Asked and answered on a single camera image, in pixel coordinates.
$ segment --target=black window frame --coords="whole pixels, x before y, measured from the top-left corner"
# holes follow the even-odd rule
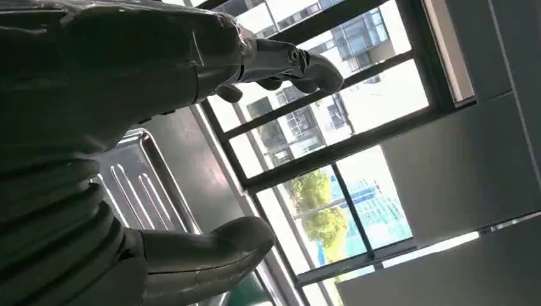
[[[200,8],[213,9],[228,0],[208,0]],[[465,103],[457,103],[454,100],[443,61],[436,44],[436,38],[433,35],[428,15],[424,8],[422,0],[395,0],[401,18],[403,20],[406,34],[411,44],[411,50],[387,59],[386,61],[374,64],[366,69],[360,70],[346,78],[342,89],[353,86],[361,82],[372,82],[378,75],[387,69],[400,65],[406,61],[414,60],[419,76],[426,92],[429,106],[416,112],[405,115],[369,131],[352,135],[350,138],[341,142],[326,146],[305,156],[293,159],[284,164],[277,165],[275,168],[264,169],[264,171],[247,178],[242,166],[233,151],[230,140],[236,136],[243,135],[251,130],[272,122],[288,113],[314,103],[331,94],[316,91],[312,94],[303,96],[296,101],[284,104],[283,106],[265,113],[251,121],[241,121],[241,125],[231,130],[223,131],[218,118],[212,109],[208,99],[201,103],[203,111],[214,130],[216,138],[235,173],[241,187],[247,192],[253,200],[254,206],[260,216],[267,222],[267,214],[257,197],[257,193],[266,189],[276,188],[277,185],[287,182],[299,175],[307,174],[324,166],[331,166],[337,181],[341,187],[342,193],[349,210],[352,213],[353,220],[365,243],[367,252],[358,256],[353,256],[335,263],[331,263],[318,268],[312,267],[308,272],[295,274],[285,251],[279,241],[276,249],[281,256],[289,276],[294,281],[295,287],[299,291],[301,298],[307,302],[306,296],[302,290],[304,286],[320,283],[325,279],[335,277],[347,272],[358,270],[365,266],[374,265],[377,270],[382,268],[381,262],[391,257],[405,254],[416,249],[413,240],[407,239],[396,242],[385,247],[373,249],[366,235],[363,225],[360,223],[359,213],[354,207],[352,197],[346,187],[344,178],[336,165],[336,161],[369,149],[378,145],[389,138],[405,133],[411,129],[417,128],[434,120],[448,116],[451,113],[460,111],[463,108],[475,104],[475,98],[467,99]],[[363,13],[369,12],[387,0],[341,0],[333,1],[335,5],[323,9],[322,11],[310,16],[306,20],[298,22],[284,31],[278,32],[270,39],[287,41],[293,44],[300,44],[308,39],[315,37],[325,31],[329,31],[343,23],[352,20]]]

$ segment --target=humanoid robot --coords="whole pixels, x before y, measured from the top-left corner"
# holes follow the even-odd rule
[[[89,181],[93,157],[154,116],[237,102],[234,83],[343,83],[324,57],[228,15],[154,1],[1,3],[0,50],[0,305],[188,305],[231,290],[273,246],[266,223],[123,228]]]

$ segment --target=metal tray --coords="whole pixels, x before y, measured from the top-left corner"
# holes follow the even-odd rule
[[[92,179],[107,191],[106,200],[124,226],[199,234],[156,142],[146,129],[134,129],[96,158],[100,174]]]

